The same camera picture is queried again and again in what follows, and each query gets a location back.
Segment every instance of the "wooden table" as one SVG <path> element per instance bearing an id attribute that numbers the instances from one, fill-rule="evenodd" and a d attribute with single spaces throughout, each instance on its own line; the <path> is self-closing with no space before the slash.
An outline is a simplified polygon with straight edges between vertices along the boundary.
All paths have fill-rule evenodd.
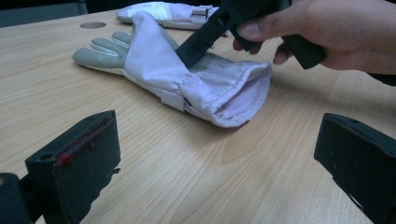
<path id="1" fill-rule="evenodd" d="M 106 26 L 83 29 L 84 22 Z M 116 110 L 120 173 L 83 223 L 370 223 L 313 158 L 325 112 L 396 137 L 396 89 L 357 71 L 274 66 L 262 110 L 222 129 L 164 105 L 128 79 L 74 64 L 75 50 L 131 26 L 115 11 L 0 29 L 0 172 L 27 174 L 24 160 L 79 120 Z M 191 32 L 169 30 L 182 43 Z M 271 61 L 279 39 L 256 56 Z"/>

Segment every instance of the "finger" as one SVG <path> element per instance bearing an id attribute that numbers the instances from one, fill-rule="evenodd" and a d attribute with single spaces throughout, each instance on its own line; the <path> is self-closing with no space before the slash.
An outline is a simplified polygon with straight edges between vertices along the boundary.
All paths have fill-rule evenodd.
<path id="1" fill-rule="evenodd" d="M 115 32 L 111 38 L 113 39 L 114 42 L 123 45 L 125 48 L 129 48 L 129 45 L 131 43 L 131 35 L 123 32 L 123 31 L 117 31 Z"/>
<path id="2" fill-rule="evenodd" d="M 298 20 L 293 8 L 278 11 L 240 25 L 237 32 L 247 40 L 262 42 L 282 35 L 298 34 Z"/>
<path id="3" fill-rule="evenodd" d="M 93 39 L 91 41 L 91 48 L 112 56 L 120 55 L 121 57 L 126 57 L 128 53 L 128 48 L 125 46 L 104 38 Z"/>
<path id="4" fill-rule="evenodd" d="M 273 59 L 274 64 L 282 64 L 285 63 L 289 57 L 293 56 L 293 53 L 289 49 L 289 47 L 283 43 L 279 45 L 276 49 L 275 57 Z"/>
<path id="5" fill-rule="evenodd" d="M 73 60 L 80 65 L 103 69 L 122 68 L 125 62 L 120 57 L 87 48 L 77 50 L 73 54 Z"/>

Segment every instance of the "white glove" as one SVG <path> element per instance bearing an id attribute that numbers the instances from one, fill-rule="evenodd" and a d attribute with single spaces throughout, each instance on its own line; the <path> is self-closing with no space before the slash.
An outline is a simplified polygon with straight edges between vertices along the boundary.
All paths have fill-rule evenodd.
<path id="1" fill-rule="evenodd" d="M 120 9 L 117 18 L 132 22 L 132 16 L 138 11 L 146 11 L 162 27 L 196 30 L 218 9 L 212 6 L 193 7 L 180 3 L 148 2 Z"/>
<path id="2" fill-rule="evenodd" d="M 214 54 L 191 70 L 177 57 L 176 42 L 146 12 L 133 15 L 134 32 L 113 34 L 79 49 L 80 65 L 124 75 L 163 103 L 220 127 L 237 127 L 262 107 L 270 84 L 269 63 L 237 62 Z"/>

